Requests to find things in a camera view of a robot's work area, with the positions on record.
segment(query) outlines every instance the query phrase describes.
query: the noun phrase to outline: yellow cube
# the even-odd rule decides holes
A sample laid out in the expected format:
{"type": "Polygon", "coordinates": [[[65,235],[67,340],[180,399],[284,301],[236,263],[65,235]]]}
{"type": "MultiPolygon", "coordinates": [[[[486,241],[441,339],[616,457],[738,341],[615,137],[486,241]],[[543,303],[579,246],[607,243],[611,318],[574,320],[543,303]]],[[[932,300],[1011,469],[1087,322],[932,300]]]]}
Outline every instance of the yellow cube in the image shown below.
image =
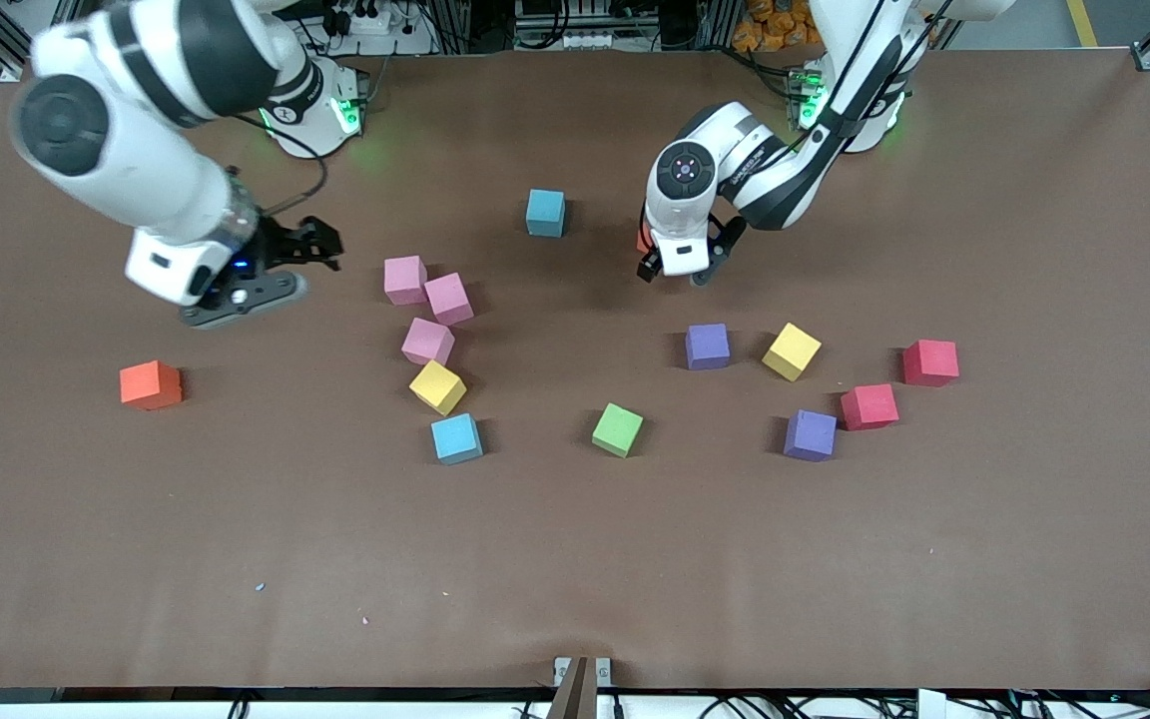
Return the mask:
{"type": "Polygon", "coordinates": [[[780,337],[775,337],[770,350],[766,351],[766,357],[761,357],[761,362],[766,362],[787,381],[796,382],[796,378],[805,372],[806,365],[811,364],[819,346],[821,345],[815,337],[798,330],[796,324],[789,322],[783,324],[783,331],[780,332],[780,337]]]}
{"type": "Polygon", "coordinates": [[[424,400],[424,405],[432,406],[438,414],[446,418],[451,414],[451,410],[455,410],[455,404],[465,396],[467,388],[459,375],[438,365],[437,359],[431,359],[415,375],[412,391],[415,392],[415,397],[424,400]]]}

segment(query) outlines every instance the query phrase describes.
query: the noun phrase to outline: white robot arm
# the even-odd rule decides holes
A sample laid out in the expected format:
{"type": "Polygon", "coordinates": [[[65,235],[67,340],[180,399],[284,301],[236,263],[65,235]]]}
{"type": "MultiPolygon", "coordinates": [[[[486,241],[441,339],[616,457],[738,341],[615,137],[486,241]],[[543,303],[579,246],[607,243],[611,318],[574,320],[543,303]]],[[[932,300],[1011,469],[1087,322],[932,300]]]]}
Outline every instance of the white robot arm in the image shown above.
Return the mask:
{"type": "Polygon", "coordinates": [[[256,108],[301,158],[360,132],[360,76],[307,58],[268,14],[288,3],[136,0],[47,29],[33,41],[36,77],[13,112],[20,155],[74,199],[136,228],[126,276],[186,306],[193,327],[296,299],[302,277],[264,269],[335,268],[343,252],[320,220],[284,231],[178,135],[256,108]]]}
{"type": "MultiPolygon", "coordinates": [[[[1013,0],[930,0],[944,17],[991,18],[1013,0]]],[[[705,284],[746,224],[776,231],[811,206],[836,156],[872,148],[895,125],[923,51],[927,21],[906,0],[815,0],[828,54],[812,77],[827,87],[806,135],[785,145],[744,105],[700,109],[656,159],[646,179],[638,275],[690,275],[705,284]],[[739,213],[708,239],[708,211],[721,194],[739,213]]]]}

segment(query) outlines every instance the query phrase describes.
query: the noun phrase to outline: foam cube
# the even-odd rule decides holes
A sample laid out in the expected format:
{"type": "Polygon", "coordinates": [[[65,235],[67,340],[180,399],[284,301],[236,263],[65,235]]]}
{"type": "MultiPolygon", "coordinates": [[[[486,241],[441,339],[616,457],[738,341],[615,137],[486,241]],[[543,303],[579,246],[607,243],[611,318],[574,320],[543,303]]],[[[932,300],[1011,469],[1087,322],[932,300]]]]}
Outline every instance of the foam cube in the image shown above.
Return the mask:
{"type": "Polygon", "coordinates": [[[451,410],[455,410],[467,388],[460,376],[452,373],[437,359],[430,359],[424,368],[415,375],[411,383],[415,397],[424,400],[424,405],[432,406],[438,414],[446,418],[451,410]]]}
{"type": "Polygon", "coordinates": [[[531,190],[526,201],[526,231],[535,237],[561,237],[566,225],[566,196],[557,190],[531,190]]]}
{"type": "Polygon", "coordinates": [[[954,342],[919,339],[904,350],[904,382],[910,385],[943,387],[959,376],[954,342]]]}
{"type": "Polygon", "coordinates": [[[785,381],[796,382],[805,372],[806,365],[811,364],[819,346],[821,343],[815,337],[798,330],[796,324],[789,322],[783,324],[780,337],[775,337],[770,350],[766,351],[766,357],[761,357],[761,362],[775,369],[785,381]]]}
{"type": "Polygon", "coordinates": [[[606,405],[593,429],[593,444],[616,457],[629,456],[632,442],[642,431],[642,418],[620,405],[606,405]]]}
{"type": "Polygon", "coordinates": [[[783,441],[783,453],[797,459],[822,461],[831,457],[835,439],[836,418],[799,410],[789,418],[789,436],[783,441]]]}
{"type": "Polygon", "coordinates": [[[428,268],[424,268],[419,254],[384,260],[384,295],[393,305],[419,305],[428,299],[424,295],[425,282],[428,268]]]}
{"type": "Polygon", "coordinates": [[[434,422],[434,451],[443,465],[459,465],[482,457],[482,437],[473,414],[457,414],[434,422]]]}
{"type": "Polygon", "coordinates": [[[720,369],[730,364],[730,338],[726,324],[690,324],[685,331],[685,367],[720,369]]]}
{"type": "Polygon", "coordinates": [[[428,292],[428,304],[438,322],[453,324],[473,318],[473,306],[465,292],[465,282],[460,281],[460,273],[428,281],[424,292],[428,292]]]}
{"type": "Polygon", "coordinates": [[[455,336],[452,336],[451,330],[437,322],[415,318],[406,331],[402,354],[416,365],[427,365],[430,360],[435,360],[438,365],[446,366],[453,345],[455,336]]]}
{"type": "Polygon", "coordinates": [[[895,388],[890,385],[857,387],[841,396],[841,413],[845,428],[876,429],[898,420],[895,388]]]}
{"type": "Polygon", "coordinates": [[[136,406],[137,410],[162,410],[184,399],[179,369],[156,359],[120,369],[117,381],[123,405],[136,406]]]}

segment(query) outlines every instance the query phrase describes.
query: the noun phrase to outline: pink cube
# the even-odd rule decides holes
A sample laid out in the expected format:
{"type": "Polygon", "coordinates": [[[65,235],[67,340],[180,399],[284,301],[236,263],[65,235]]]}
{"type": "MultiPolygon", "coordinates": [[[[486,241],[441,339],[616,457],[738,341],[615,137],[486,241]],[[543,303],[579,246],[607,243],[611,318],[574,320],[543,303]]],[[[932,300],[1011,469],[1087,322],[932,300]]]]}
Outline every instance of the pink cube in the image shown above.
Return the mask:
{"type": "Polygon", "coordinates": [[[898,421],[895,388],[857,387],[841,396],[841,413],[845,418],[845,428],[850,431],[884,428],[885,424],[895,423],[898,421]]]}
{"type": "Polygon", "coordinates": [[[919,339],[904,350],[904,382],[910,385],[943,387],[959,376],[954,342],[919,339]]]}
{"type": "Polygon", "coordinates": [[[420,262],[419,254],[384,260],[384,295],[393,305],[416,305],[428,299],[424,295],[425,281],[428,269],[424,269],[424,262],[420,262]]]}
{"type": "Polygon", "coordinates": [[[453,324],[471,318],[473,306],[469,305],[469,296],[465,293],[460,273],[428,281],[424,283],[424,291],[428,292],[428,304],[434,308],[438,322],[453,324]]]}
{"type": "Polygon", "coordinates": [[[406,331],[402,354],[416,365],[428,365],[429,360],[437,360],[438,365],[446,365],[453,345],[455,345],[455,336],[452,336],[451,330],[437,322],[415,318],[412,320],[412,328],[406,331]]]}

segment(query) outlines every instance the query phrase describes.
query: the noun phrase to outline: green cube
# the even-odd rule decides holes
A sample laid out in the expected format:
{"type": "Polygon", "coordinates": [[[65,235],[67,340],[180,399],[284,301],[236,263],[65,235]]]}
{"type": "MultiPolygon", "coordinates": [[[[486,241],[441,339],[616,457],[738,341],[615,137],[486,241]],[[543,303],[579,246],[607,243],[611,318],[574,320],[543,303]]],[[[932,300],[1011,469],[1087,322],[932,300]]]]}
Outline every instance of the green cube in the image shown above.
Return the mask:
{"type": "Polygon", "coordinates": [[[616,457],[629,456],[632,441],[642,431],[642,418],[620,405],[606,405],[606,412],[593,429],[593,444],[616,457]]]}

